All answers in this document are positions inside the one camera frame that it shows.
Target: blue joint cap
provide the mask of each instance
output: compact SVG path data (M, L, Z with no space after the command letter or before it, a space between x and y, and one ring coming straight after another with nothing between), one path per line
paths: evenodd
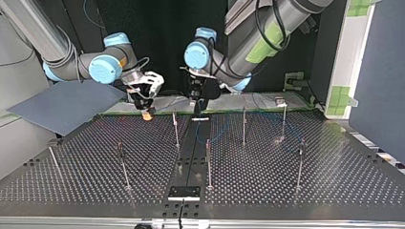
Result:
M45 71L45 75L48 76L48 78L50 78L53 81L63 81L65 82L65 80L59 78L56 76L56 74L54 74L51 70L51 68L47 65L47 63L42 63L42 69Z
M209 61L209 51L205 44L200 41L193 41L184 52L185 64L196 70L203 69Z
M105 47L125 44L131 44L131 42L129 41L128 36L123 32L117 32L104 37Z
M249 84L250 79L251 79L251 73L249 73L245 78L243 79L241 82L239 82L237 85L233 86L232 88L235 89L236 91L241 92L246 86L247 84Z
M204 37L206 39L209 39L212 37L212 38L214 38L214 41L216 42L217 41L217 32L212 29L209 29L207 27L199 27L196 30L195 37Z
M118 59L103 54L96 56L90 63L89 73L92 79L98 83L111 84L122 74L122 67Z

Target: white wall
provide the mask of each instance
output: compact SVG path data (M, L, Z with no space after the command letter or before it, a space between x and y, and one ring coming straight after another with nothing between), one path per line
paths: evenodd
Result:
M6 111L49 87L36 55L27 59L31 53L6 18L0 16L0 179L45 150L47 142L55 137ZM4 66L21 60L25 61Z

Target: metal bracket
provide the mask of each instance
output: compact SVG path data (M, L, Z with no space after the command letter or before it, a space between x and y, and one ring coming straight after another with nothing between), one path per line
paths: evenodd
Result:
M358 101L352 97L349 97L349 103L348 106L350 107L357 107L358 106Z
M199 186L172 186L169 191L169 201L200 201Z

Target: robotic hand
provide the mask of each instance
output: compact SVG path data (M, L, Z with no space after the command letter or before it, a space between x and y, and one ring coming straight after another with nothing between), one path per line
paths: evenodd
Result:
M69 36L51 21L38 0L0 0L0 9L41 54L43 69L51 80L93 79L112 84L120 78L144 118L152 118L151 106L164 80L157 73L142 71L149 58L137 60L125 33L105 37L104 52L78 55Z

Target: metal rod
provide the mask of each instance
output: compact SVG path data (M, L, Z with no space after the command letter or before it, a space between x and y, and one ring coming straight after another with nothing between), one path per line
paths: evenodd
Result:
M48 147L48 149L49 149L50 152L51 152L51 155L52 155L52 159L53 159L54 164L56 165L57 169L59 169L59 163L57 163L56 156L54 155L54 152L53 152L53 148L50 146L50 147Z
M51 152L51 156L52 156L52 159L53 159L53 163L56 165L57 171L58 171L58 173L59 173L59 175L60 175L60 178L62 179L62 182L63 182L62 171L60 170L60 166L59 166L59 163L57 162L57 159L56 159L56 156L55 156L55 154L54 154L54 151L53 151L52 146L48 147L48 149L49 149L50 152Z
M212 181L211 181L211 145L209 139L206 140L206 162L208 164L208 190L212 190L214 187L212 186Z
M246 121L246 108L244 107L244 146L245 146L245 144L246 144L246 123L247 123L247 121Z
M125 162L124 162L124 161L122 161L122 169L123 169L123 171L124 171L125 180L126 180L126 183L127 183L127 189L132 189L131 184L129 183L129 178L128 178L128 174L127 174L127 171L126 171L126 167L125 167Z
M303 169L303 163L304 163L304 157L306 152L307 147L306 147L306 142L305 140L302 138L301 139L301 143L299 146L299 155L300 155L300 167L298 169L298 178L297 178L297 193L300 190L301 186L301 175L302 175L302 169Z
M129 183L129 178L128 178L128 172L126 170L126 166L125 166L125 153L124 153L124 147L123 147L123 143L122 141L119 141L117 143L117 157L119 159L119 161L121 162L122 165L122 171L124 173L125 176L125 182L126 182L126 190L132 190L131 184Z
M283 112L283 125L286 123L286 118L287 118L287 103L284 106L284 112Z
M301 174L303 169L303 157L300 156L300 168L298 169L298 179L297 179L297 192L300 190Z
M180 148L180 143L179 143L179 131L178 131L178 122L176 119L176 113L173 112L173 125L175 126L175 132L176 132L176 147L179 149Z

